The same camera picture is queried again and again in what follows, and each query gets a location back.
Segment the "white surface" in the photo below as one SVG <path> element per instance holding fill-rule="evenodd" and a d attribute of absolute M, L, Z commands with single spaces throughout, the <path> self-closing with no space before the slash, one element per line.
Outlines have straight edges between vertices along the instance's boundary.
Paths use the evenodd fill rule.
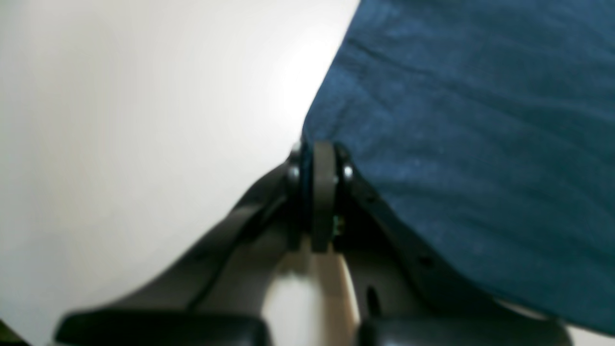
<path fill-rule="evenodd" d="M 614 346 L 615 339 L 608 336 L 588 332 L 584 329 L 570 328 L 570 336 L 575 346 Z"/>
<path fill-rule="evenodd" d="M 0 318 L 160 272 L 298 140 L 356 0 L 0 1 Z"/>
<path fill-rule="evenodd" d="M 280 263 L 263 306 L 277 346 L 350 345 L 359 321 L 352 281 L 340 255 L 301 252 Z"/>

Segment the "black plastic part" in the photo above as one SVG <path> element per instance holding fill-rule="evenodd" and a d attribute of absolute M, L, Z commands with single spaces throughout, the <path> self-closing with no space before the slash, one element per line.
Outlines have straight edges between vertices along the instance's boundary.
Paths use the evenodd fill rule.
<path fill-rule="evenodd" d="M 364 322 L 356 346 L 569 346 L 555 321 L 472 318 L 391 319 Z"/>
<path fill-rule="evenodd" d="M 571 345 L 557 320 L 521 317 L 459 275 L 401 223 L 343 147 L 316 143 L 313 159 L 306 150 L 294 149 L 151 283 L 97 312 L 67 317 L 57 340 L 269 345 L 260 320 L 268 280 L 284 252 L 298 249 L 309 232 L 314 252 L 327 251 L 333 240 L 346 259 L 367 321 L 356 338 L 360 346 Z M 313 167 L 311 179 L 306 167 Z"/>
<path fill-rule="evenodd" d="M 103 311 L 68 318 L 56 340 L 69 345 L 268 346 L 267 326 L 245 316 Z"/>
<path fill-rule="evenodd" d="M 337 180 L 335 149 L 329 142 L 314 144 L 312 188 L 312 251 L 326 252 L 333 239 L 333 211 Z"/>

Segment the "hole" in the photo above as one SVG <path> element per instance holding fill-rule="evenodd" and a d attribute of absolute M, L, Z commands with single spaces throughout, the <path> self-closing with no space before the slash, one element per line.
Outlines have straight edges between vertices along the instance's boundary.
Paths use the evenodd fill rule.
<path fill-rule="evenodd" d="M 434 267 L 434 259 L 429 257 L 428 255 L 421 255 L 419 256 L 418 260 L 419 263 L 425 268 L 431 269 Z"/>
<path fill-rule="evenodd" d="M 370 316 L 380 316 L 382 314 L 380 300 L 378 300 L 376 290 L 371 286 L 367 287 L 367 312 Z"/>

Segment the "white wall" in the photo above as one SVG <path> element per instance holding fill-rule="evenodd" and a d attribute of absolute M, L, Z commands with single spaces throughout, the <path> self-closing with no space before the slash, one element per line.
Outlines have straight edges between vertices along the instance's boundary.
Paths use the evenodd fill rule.
<path fill-rule="evenodd" d="M 0 318 L 35 345 L 298 140 L 356 0 L 0 2 Z"/>

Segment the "blue cloth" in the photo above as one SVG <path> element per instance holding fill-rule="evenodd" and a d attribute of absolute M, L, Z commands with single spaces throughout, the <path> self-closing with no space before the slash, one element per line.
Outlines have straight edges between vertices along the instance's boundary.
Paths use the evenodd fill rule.
<path fill-rule="evenodd" d="M 615 1 L 363 0 L 303 135 L 484 291 L 615 334 Z"/>

